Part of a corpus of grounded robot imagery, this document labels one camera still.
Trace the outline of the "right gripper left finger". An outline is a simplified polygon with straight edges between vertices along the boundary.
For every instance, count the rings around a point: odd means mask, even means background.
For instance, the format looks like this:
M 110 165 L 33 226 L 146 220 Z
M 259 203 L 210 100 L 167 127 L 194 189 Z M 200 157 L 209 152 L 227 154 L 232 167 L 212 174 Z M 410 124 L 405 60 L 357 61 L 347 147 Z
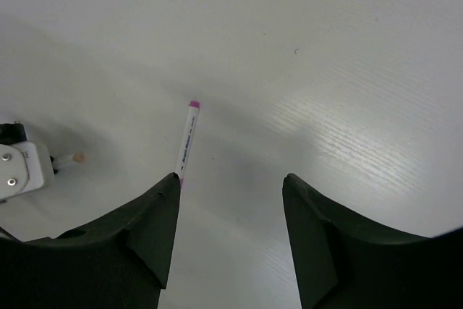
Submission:
M 2 308 L 157 308 L 180 203 L 170 173 L 140 197 L 55 239 L 1 239 Z

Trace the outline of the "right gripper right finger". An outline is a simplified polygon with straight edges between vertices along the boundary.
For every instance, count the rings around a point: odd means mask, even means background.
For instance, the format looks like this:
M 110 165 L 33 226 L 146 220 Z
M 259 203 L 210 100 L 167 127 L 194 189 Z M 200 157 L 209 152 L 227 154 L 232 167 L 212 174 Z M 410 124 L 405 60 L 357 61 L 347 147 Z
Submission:
M 294 174 L 283 204 L 303 308 L 461 308 L 462 230 L 421 237 L 333 201 Z

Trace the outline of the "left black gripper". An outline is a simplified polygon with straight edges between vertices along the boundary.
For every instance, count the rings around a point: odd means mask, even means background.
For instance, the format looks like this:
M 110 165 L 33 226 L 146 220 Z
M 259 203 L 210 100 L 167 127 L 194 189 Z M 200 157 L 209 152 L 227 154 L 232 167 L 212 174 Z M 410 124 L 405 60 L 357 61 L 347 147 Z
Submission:
M 27 141 L 27 135 L 23 124 L 0 124 L 0 143 L 2 145 L 14 145 L 25 141 Z

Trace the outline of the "peach capped marker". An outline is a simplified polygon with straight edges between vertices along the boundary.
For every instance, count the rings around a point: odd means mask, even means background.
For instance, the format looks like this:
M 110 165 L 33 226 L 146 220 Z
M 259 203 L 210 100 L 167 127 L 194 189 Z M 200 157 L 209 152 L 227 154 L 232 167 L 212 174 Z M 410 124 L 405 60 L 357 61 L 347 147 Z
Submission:
M 61 170 L 76 164 L 81 164 L 85 161 L 85 154 L 83 152 L 77 152 L 70 155 L 54 158 L 51 162 L 54 170 Z

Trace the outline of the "magenta capped white marker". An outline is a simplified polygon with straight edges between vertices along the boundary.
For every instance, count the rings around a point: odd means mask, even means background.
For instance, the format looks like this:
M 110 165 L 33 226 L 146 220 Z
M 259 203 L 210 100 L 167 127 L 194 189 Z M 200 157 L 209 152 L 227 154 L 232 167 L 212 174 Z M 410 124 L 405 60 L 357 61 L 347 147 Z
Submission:
M 179 155 L 176 162 L 176 169 L 174 171 L 179 177 L 180 185 L 183 185 L 184 175 L 187 168 L 187 162 L 192 147 L 192 140 L 195 134 L 195 128 L 199 113 L 200 102 L 195 100 L 190 101 L 181 146 L 179 149 Z

